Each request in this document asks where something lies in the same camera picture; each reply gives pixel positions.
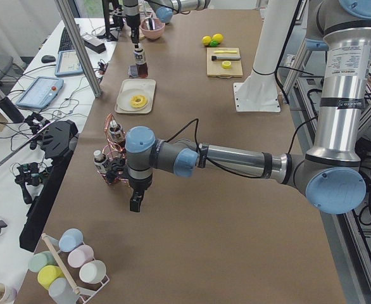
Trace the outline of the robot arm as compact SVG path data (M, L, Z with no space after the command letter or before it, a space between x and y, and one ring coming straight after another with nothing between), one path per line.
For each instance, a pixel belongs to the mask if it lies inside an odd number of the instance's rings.
M155 0L148 1L157 18L163 23L170 23L173 15L188 11L205 10L210 0ZM131 29L130 38L136 46L139 43L139 28L141 26L138 0L123 0L123 13L127 25Z
M123 171L133 190L130 210L141 209L154 169L188 177L206 162L232 174L294 187L325 213L356 208L366 194L355 142L371 60L371 1L311 3L307 36L323 40L328 55L315 142L304 156L274 156L188 140L172 144L157 139L148 127L133 127L125 136Z

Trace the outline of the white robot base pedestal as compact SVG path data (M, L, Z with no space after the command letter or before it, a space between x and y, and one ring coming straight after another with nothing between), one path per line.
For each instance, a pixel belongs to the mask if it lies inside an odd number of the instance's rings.
M234 83L236 111L280 112L276 68L299 7L299 1L295 0L268 2L252 72L244 82Z

